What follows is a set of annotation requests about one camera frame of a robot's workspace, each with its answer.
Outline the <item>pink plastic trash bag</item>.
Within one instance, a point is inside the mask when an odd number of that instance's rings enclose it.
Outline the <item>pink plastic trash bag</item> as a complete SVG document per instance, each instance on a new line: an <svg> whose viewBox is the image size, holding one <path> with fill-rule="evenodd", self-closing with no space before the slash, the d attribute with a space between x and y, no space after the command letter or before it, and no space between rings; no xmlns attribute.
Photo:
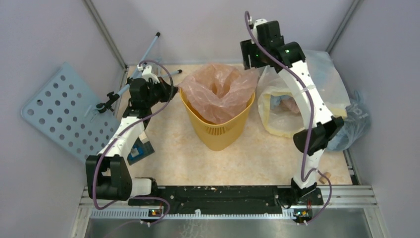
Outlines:
<svg viewBox="0 0 420 238"><path fill-rule="evenodd" d="M222 124L240 114L254 93L259 71L238 70L219 63L205 64L178 85L199 115Z"/></svg>

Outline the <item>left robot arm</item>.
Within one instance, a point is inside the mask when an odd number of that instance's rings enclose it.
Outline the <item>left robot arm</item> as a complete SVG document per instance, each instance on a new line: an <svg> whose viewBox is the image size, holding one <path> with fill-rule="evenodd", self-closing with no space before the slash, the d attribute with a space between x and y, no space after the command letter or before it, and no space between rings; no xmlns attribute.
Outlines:
<svg viewBox="0 0 420 238"><path fill-rule="evenodd" d="M130 99L115 134L96 155L85 163L90 198L125 201L134 196L147 205L158 201L159 192L153 188L152 178L133 178L128 167L154 152L149 142L141 141L141 134L151 119L152 107L168 104L178 87L166 83L161 77L129 79Z"/></svg>

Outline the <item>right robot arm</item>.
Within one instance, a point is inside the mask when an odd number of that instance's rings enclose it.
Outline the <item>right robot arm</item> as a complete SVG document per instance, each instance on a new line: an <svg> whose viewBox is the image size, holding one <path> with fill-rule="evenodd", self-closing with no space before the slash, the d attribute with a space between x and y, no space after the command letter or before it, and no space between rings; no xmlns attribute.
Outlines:
<svg viewBox="0 0 420 238"><path fill-rule="evenodd" d="M240 43L244 67L273 67L290 89L303 118L304 129L293 135L303 158L300 171L291 180L290 197L294 203L304 204L316 189L320 158L344 120L328 109L311 78L302 48L297 42L284 42L278 21L252 20L246 12L245 25L251 38Z"/></svg>

